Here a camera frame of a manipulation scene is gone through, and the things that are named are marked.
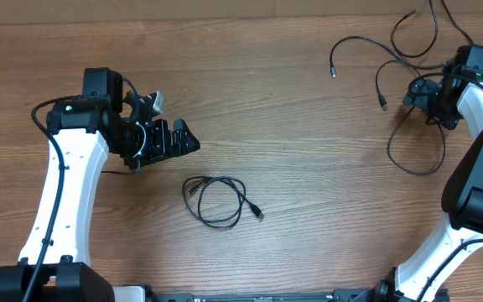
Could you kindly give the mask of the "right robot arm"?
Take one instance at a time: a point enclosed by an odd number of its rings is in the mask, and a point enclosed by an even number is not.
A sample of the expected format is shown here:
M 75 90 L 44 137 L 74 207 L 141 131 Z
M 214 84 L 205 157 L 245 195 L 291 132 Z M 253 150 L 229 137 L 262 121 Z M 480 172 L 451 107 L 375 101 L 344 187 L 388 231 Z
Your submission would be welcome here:
M 436 228 L 406 262 L 377 285 L 373 301 L 446 301 L 444 281 L 483 247 L 483 46 L 457 49 L 437 74 L 414 79 L 403 99 L 440 128 L 465 121 L 473 143 L 449 177 L 441 196 L 444 212 Z

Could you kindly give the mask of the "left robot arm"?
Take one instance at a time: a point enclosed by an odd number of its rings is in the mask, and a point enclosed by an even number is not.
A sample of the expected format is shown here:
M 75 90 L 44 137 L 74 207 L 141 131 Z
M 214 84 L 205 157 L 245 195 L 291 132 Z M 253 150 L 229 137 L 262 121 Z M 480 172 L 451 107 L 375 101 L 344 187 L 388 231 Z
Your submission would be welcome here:
M 109 154 L 131 173 L 200 149 L 182 119 L 159 118 L 164 97 L 124 93 L 127 78 L 87 68 L 82 93 L 50 100 L 37 124 L 49 166 L 34 226 L 17 264 L 0 267 L 1 301 L 155 301 L 148 285 L 113 286 L 91 268 L 89 235 L 96 189 Z

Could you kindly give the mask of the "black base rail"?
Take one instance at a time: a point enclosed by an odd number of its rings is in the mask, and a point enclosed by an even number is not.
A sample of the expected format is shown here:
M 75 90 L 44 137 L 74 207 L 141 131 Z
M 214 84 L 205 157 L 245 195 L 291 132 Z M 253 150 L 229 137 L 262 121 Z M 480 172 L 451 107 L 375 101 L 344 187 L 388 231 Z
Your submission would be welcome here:
M 155 294 L 147 285 L 115 286 L 116 302 L 355 302 L 384 301 L 373 289 L 335 289 L 328 293 L 287 294 Z

